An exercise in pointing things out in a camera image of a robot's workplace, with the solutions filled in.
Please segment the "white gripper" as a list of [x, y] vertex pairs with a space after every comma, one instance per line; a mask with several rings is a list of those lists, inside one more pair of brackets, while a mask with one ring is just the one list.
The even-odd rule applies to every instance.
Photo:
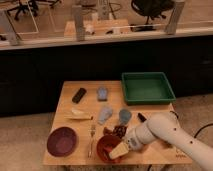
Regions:
[[133, 128], [127, 132], [124, 141], [127, 143], [118, 144], [110, 153], [109, 157], [114, 160], [130, 151], [140, 151], [147, 145], [147, 131]]

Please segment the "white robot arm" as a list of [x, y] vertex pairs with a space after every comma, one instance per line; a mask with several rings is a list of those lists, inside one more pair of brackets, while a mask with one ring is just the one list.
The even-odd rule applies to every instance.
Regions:
[[189, 135], [172, 112], [155, 113], [131, 129], [109, 153], [111, 159], [141, 150], [157, 138], [176, 146], [205, 171], [213, 171], [213, 148]]

